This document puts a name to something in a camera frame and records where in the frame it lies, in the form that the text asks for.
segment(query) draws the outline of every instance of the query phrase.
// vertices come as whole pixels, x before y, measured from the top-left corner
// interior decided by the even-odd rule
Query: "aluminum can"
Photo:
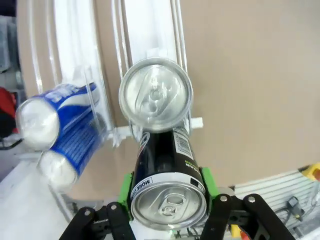
[[[123,77],[119,104],[124,116],[150,132],[179,125],[193,101],[187,73],[165,58],[148,58],[133,65]]]
[[[101,129],[106,124],[97,114]],[[42,152],[37,170],[57,190],[68,190],[78,180],[93,154],[103,143],[103,131],[87,114],[77,125],[60,138],[49,150]]]
[[[94,104],[100,98],[96,84],[89,85]],[[35,150],[47,150],[90,111],[87,87],[60,84],[27,99],[16,111],[16,122],[24,142]]]
[[[205,196],[187,131],[144,131],[130,193],[133,217],[155,230],[190,227],[206,214]]]

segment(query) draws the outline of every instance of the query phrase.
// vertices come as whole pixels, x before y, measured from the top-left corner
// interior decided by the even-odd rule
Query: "black can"
[[[205,194],[185,128],[145,131],[132,180],[133,217],[157,230],[189,227],[206,212]]]

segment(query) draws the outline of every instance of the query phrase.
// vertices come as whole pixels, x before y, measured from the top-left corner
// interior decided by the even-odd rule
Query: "can top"
[[[41,154],[37,170],[55,189],[67,190],[77,181],[78,174],[63,155],[52,150]]]
[[[203,193],[193,185],[165,182],[138,193],[131,212],[140,223],[156,230],[173,230],[194,225],[206,213]]]
[[[36,150],[49,149],[56,141],[60,123],[57,112],[41,98],[29,98],[16,111],[23,141]]]
[[[179,124],[192,100],[187,73],[175,62],[159,57],[133,65],[119,89],[119,104],[125,117],[153,132]]]

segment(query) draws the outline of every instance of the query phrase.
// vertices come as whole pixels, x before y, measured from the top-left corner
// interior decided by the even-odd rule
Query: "can bottom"
[[[55,189],[70,189],[78,179],[76,170],[67,158],[52,150],[41,154],[36,168]]]
[[[17,128],[24,143],[35,150],[47,150],[60,131],[57,111],[43,98],[32,97],[16,111]]]

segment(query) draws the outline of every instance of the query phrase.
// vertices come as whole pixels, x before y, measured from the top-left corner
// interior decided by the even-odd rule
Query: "plastic guide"
[[[132,64],[150,57],[163,57],[177,62],[187,73],[180,0],[141,0],[138,8],[134,1],[125,0],[124,3],[129,38],[127,42],[130,42],[128,49],[131,53]],[[112,0],[111,5],[115,48],[122,80],[130,67],[124,34],[122,1]],[[124,56],[125,68],[122,66],[121,56]],[[203,121],[201,117],[192,119],[189,110],[184,125],[190,134],[193,128],[202,128]],[[131,122],[128,127],[121,128],[121,131],[121,139],[130,135],[139,139],[139,130]]]
[[[42,79],[39,71],[37,39],[35,38],[35,22],[34,22],[34,4],[32,0],[28,0],[28,21],[29,34],[31,38],[31,52],[33,67],[36,76],[36,83],[39,93],[43,91]],[[185,51],[185,41],[182,26],[182,16],[180,9],[180,0],[142,0],[142,13],[134,11],[136,7],[130,8],[133,4],[129,0],[125,0],[126,17],[124,17],[124,7],[121,0],[111,1],[112,21],[114,30],[115,48],[117,53],[117,61],[120,77],[128,71],[135,62],[149,57],[164,57],[177,62],[184,71],[187,72],[187,57]],[[53,2],[53,11],[50,11],[50,1],[46,0],[46,28],[47,40],[49,47],[49,58],[53,72],[53,84],[71,83],[76,85],[86,85],[88,95],[92,106],[92,111],[95,116],[97,126],[100,132],[103,133],[104,140],[113,140],[114,146],[119,146],[121,141],[127,137],[133,136],[137,140],[140,139],[140,127],[133,126],[129,122],[128,126],[115,127],[112,118],[108,96],[106,94],[106,85],[103,77],[103,68],[100,61],[100,53],[98,48],[97,30],[95,21],[94,1],[65,1],[55,0]],[[129,24],[129,19],[134,25],[124,27],[124,19]],[[152,36],[145,36],[145,39],[139,41],[134,34],[138,31],[138,23],[148,23],[148,29],[153,30]],[[58,49],[58,57],[62,73],[62,80],[57,79],[57,66],[55,65],[53,42],[51,30],[55,28],[56,41]],[[93,98],[90,92],[89,84],[94,82],[100,92],[100,101],[97,106],[93,105]],[[102,129],[97,121],[97,114],[102,115],[106,131]],[[202,118],[191,118],[190,112],[184,120],[187,130],[193,128],[202,128]]]
[[[92,0],[54,1],[62,83],[86,85],[94,119],[102,139],[105,141],[112,136],[113,144],[118,146],[120,142],[118,135],[114,134],[116,128],[111,117],[98,50],[94,12]],[[89,87],[92,82],[97,85],[100,93],[100,101],[96,106]],[[106,129],[100,125],[97,114],[103,117]]]

